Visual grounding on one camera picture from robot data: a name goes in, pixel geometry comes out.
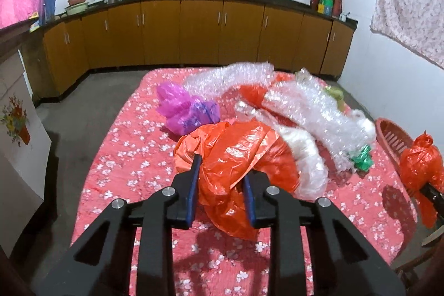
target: concrete floor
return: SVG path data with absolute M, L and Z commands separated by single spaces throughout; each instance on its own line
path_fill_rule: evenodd
M 53 168 L 56 174 L 57 214 L 39 230 L 25 232 L 26 252 L 13 258 L 22 277 L 31 286 L 35 286 L 68 249 L 90 165 L 120 108 L 145 74 L 146 71 L 91 74 L 60 103 L 37 107 L 37 114 L 53 140 L 48 172 Z M 345 101 L 352 108 L 363 109 L 348 93 L 345 93 Z M 423 252 L 420 241 L 429 233 L 418 224 L 415 238 L 395 260 L 394 266 Z

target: red plastic bag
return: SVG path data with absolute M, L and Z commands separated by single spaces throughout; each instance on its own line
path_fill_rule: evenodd
M 423 224 L 433 227 L 437 212 L 433 204 L 419 192 L 427 182 L 442 191 L 443 159 L 438 148 L 433 146 L 433 138 L 426 132 L 416 138 L 412 147 L 401 154 L 399 167 L 402 183 L 415 192 Z
M 257 121 L 205 125 L 182 137 L 174 150 L 178 172 L 190 169 L 194 153 L 203 155 L 199 203 L 216 227 L 231 236 L 255 240 L 258 233 L 248 222 L 240 183 L 252 168 L 288 192 L 299 183 L 288 145 Z

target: wooden cabinet door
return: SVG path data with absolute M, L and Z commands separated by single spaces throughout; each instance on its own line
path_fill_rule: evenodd
M 44 44 L 55 88 L 59 94 L 62 94 L 75 82 L 68 55 L 69 49 L 65 23 L 59 23 L 46 31 Z
M 144 64 L 140 3 L 110 8 L 108 19 L 114 48 L 114 66 Z
M 302 67 L 312 74 L 319 74 L 329 41 L 332 22 L 316 16 L 304 14 L 297 41 L 293 71 Z
M 277 69 L 292 69 L 303 16 L 303 13 L 265 7 L 258 62 L 270 62 Z
M 353 38 L 353 29 L 340 22 L 333 22 L 329 45 L 321 68 L 321 74 L 339 77 Z
M 82 18 L 85 50 L 90 67 L 113 67 L 114 48 L 108 22 L 108 11 L 94 13 Z
M 145 64 L 179 64 L 180 0 L 141 3 Z
M 182 0 L 179 17 L 182 63 L 218 63 L 222 10 L 222 0 Z
M 221 16 L 219 64 L 256 62 L 264 6 L 225 1 Z
M 74 78 L 77 80 L 89 69 L 88 59 L 85 51 L 85 39 L 82 21 L 75 19 L 65 23 L 68 40 L 69 58 L 72 65 Z

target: purple plastic bag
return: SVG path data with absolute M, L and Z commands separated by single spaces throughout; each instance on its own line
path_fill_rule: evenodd
M 215 101 L 191 96 L 177 83 L 161 83 L 157 87 L 157 96 L 157 111 L 166 117 L 166 127 L 174 134 L 183 136 L 201 125 L 220 122 L 220 109 Z

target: bubble wrap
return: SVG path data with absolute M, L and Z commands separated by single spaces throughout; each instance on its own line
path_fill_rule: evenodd
M 237 85 L 259 84 L 269 87 L 274 79 L 273 70 L 274 66 L 270 63 L 235 63 L 192 74 L 187 77 L 183 87 L 190 94 L 201 96 L 208 101 Z
M 336 100 L 306 69 L 298 72 L 294 81 L 274 85 L 262 106 L 291 119 L 321 141 L 338 172 L 351 169 L 349 155 L 359 154 L 371 143 L 367 132 L 337 109 Z
M 289 145 L 299 171 L 299 185 L 294 192 L 297 198 L 316 200 L 324 195 L 328 183 L 328 169 L 310 133 L 302 128 L 280 125 L 266 110 L 256 110 L 242 101 L 234 106 L 234 110 L 239 121 L 247 122 L 256 118 L 276 130 Z

